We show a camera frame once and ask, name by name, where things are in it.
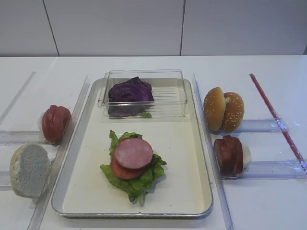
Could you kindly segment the pink sausage slice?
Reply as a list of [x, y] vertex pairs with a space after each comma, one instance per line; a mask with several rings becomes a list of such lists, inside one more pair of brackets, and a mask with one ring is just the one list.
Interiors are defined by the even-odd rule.
[[117, 163], [127, 169], [140, 169], [147, 166], [153, 158], [151, 145], [141, 138], [124, 138], [114, 151]]

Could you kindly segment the tomato slice on lettuce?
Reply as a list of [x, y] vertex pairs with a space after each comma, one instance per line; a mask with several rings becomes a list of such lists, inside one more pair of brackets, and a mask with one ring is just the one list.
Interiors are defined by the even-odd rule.
[[115, 174], [115, 176], [121, 179], [130, 180], [141, 176], [147, 170], [147, 168], [138, 170], [126, 169], [120, 166], [116, 159], [113, 158], [111, 160], [111, 170]]

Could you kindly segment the upright sausage slices stack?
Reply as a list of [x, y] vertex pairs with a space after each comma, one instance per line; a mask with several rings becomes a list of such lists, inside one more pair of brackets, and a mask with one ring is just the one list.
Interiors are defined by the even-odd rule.
[[214, 141], [213, 150], [220, 172], [223, 174], [240, 174], [243, 172], [243, 148], [239, 138], [231, 135]]

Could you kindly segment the upright tomato slices stack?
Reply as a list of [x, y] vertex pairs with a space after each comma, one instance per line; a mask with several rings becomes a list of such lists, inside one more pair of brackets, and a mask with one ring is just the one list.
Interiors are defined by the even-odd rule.
[[71, 119], [70, 111], [64, 106], [51, 105], [44, 113], [41, 126], [45, 140], [49, 143], [59, 142]]

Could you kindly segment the clear tomato track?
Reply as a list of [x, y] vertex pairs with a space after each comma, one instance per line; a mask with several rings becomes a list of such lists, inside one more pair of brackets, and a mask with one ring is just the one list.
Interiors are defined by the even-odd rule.
[[1, 144], [46, 144], [41, 131], [0, 131]]

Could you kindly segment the clear bread track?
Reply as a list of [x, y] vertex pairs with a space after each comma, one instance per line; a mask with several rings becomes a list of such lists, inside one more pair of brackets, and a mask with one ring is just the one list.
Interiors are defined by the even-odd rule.
[[12, 190], [10, 172], [0, 171], [0, 190]]

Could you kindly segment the purple cabbage piece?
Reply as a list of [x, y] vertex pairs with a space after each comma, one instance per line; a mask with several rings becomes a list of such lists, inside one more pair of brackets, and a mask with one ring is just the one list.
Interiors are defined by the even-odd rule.
[[[151, 85], [138, 76], [114, 85], [108, 92], [108, 98], [110, 103], [154, 102]], [[144, 107], [139, 105], [110, 106], [108, 109], [112, 117], [136, 116], [142, 112]]]

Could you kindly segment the metal baking tray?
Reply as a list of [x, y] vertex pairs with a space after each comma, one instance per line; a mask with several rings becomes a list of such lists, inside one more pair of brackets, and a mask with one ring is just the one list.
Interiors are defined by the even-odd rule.
[[[213, 194], [203, 154], [191, 84], [184, 80], [187, 115], [171, 118], [109, 119], [98, 107], [103, 80], [93, 83], [51, 199], [67, 218], [179, 219], [210, 214]], [[136, 132], [166, 161], [143, 206], [112, 186], [100, 169], [110, 162], [110, 131]]]

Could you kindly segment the right sesame bun half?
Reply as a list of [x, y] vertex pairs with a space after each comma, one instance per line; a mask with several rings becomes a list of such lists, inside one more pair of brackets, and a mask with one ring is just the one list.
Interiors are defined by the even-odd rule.
[[224, 93], [226, 108], [222, 125], [219, 128], [224, 133], [233, 133], [240, 126], [244, 113], [244, 101], [242, 97], [235, 92]]

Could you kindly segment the white sausage pusher block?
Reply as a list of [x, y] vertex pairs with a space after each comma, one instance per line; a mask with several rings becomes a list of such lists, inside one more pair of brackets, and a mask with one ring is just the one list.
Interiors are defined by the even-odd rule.
[[243, 151], [243, 169], [247, 168], [252, 160], [251, 151], [249, 146], [242, 142], [242, 151]]

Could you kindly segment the clear sausage track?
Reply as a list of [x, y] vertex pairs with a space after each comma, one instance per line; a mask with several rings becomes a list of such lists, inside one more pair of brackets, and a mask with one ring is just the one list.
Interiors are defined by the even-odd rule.
[[252, 161], [240, 174], [221, 173], [225, 180], [298, 179], [307, 177], [307, 165], [298, 161]]

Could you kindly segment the red plastic rod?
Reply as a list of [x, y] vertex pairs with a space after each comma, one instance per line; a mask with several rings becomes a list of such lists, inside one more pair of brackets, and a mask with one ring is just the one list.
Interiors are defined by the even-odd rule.
[[301, 168], [303, 169], [304, 173], [307, 173], [307, 163], [304, 160], [303, 156], [301, 155], [301, 153], [299, 152], [297, 146], [295, 145], [294, 141], [292, 140], [290, 134], [288, 133], [288, 131], [286, 131], [284, 124], [281, 120], [281, 118], [277, 115], [274, 107], [272, 106], [272, 104], [270, 103], [269, 99], [267, 98], [266, 94], [264, 93], [263, 89], [261, 88], [259, 82], [257, 81], [255, 75], [253, 73], [251, 73], [250, 78], [252, 79], [254, 85], [256, 86], [258, 92], [260, 93], [263, 101], [265, 102], [266, 106], [268, 107], [271, 115], [273, 116], [273, 118], [276, 121], [276, 124], [278, 125], [278, 127], [280, 128], [285, 140], [287, 141], [288, 145], [290, 146], [293, 154], [295, 155], [295, 157], [297, 158]]

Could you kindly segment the clear rail right of tray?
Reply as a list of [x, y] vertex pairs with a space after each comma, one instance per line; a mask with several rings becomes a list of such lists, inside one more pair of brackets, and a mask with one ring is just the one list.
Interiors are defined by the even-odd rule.
[[202, 126], [202, 129], [203, 129], [203, 132], [204, 132], [206, 147], [207, 147], [207, 151], [208, 151], [209, 158], [210, 158], [211, 168], [213, 170], [215, 187], [217, 189], [217, 194], [218, 194], [218, 197], [219, 197], [219, 203], [220, 203], [223, 218], [224, 218], [225, 229], [226, 230], [234, 230], [234, 225], [233, 225], [232, 217], [231, 217], [231, 214], [230, 214], [230, 211], [229, 211], [228, 202], [227, 202], [227, 199], [226, 199], [226, 196], [225, 196], [225, 191], [224, 191], [222, 179], [221, 179], [221, 176], [220, 176], [218, 163], [216, 162], [215, 154], [213, 152], [211, 134], [210, 134], [209, 128], [206, 124], [206, 118], [205, 118], [205, 115], [204, 115], [203, 103], [202, 103], [202, 100], [201, 100], [200, 90], [199, 90], [198, 83], [197, 83], [197, 80], [196, 80], [196, 77], [195, 77], [195, 73], [192, 74], [192, 84], [193, 84], [193, 89], [194, 89], [194, 93], [195, 93], [197, 108], [198, 108], [198, 111], [199, 111], [199, 114], [200, 114], [201, 126]]

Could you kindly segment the clear rail far left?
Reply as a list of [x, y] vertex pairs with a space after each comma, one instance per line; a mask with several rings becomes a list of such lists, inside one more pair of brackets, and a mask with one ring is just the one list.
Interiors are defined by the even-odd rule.
[[4, 119], [6, 118], [6, 116], [9, 114], [9, 112], [11, 111], [11, 109], [13, 108], [13, 106], [15, 105], [15, 103], [18, 101], [18, 99], [20, 98], [20, 96], [23, 94], [23, 92], [25, 91], [25, 89], [27, 88], [27, 86], [31, 83], [31, 81], [33, 80], [33, 78], [35, 77], [36, 72], [33, 71], [30, 76], [28, 77], [28, 79], [25, 81], [25, 83], [22, 85], [22, 87], [18, 90], [18, 92], [16, 93], [16, 95], [13, 97], [13, 99], [11, 100], [11, 102], [8, 104], [7, 108], [3, 111], [3, 113], [0, 116], [0, 124], [3, 123]]

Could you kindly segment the clear rail left of tray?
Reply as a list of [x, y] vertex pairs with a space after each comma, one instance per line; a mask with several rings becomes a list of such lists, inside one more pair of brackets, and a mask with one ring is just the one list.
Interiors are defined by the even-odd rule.
[[73, 131], [76, 127], [78, 117], [80, 115], [80, 112], [82, 110], [82, 106], [84, 103], [84, 100], [86, 98], [88, 89], [90, 86], [90, 79], [89, 76], [86, 76], [83, 82], [83, 86], [81, 88], [79, 97], [77, 99], [77, 102], [75, 104], [74, 110], [72, 112], [71, 120], [66, 128], [64, 137], [61, 141], [61, 144], [59, 145], [57, 154], [52, 161], [51, 167], [49, 169], [48, 177], [45, 182], [45, 185], [43, 187], [43, 192], [39, 199], [37, 200], [35, 210], [33, 212], [32, 218], [28, 225], [28, 230], [38, 230], [40, 229], [40, 225], [42, 222], [42, 219], [44, 217], [46, 208], [49, 203], [49, 199], [52, 195], [53, 187], [55, 185], [56, 179], [58, 177], [60, 168], [62, 166], [63, 159], [65, 157], [66, 151], [68, 149]]

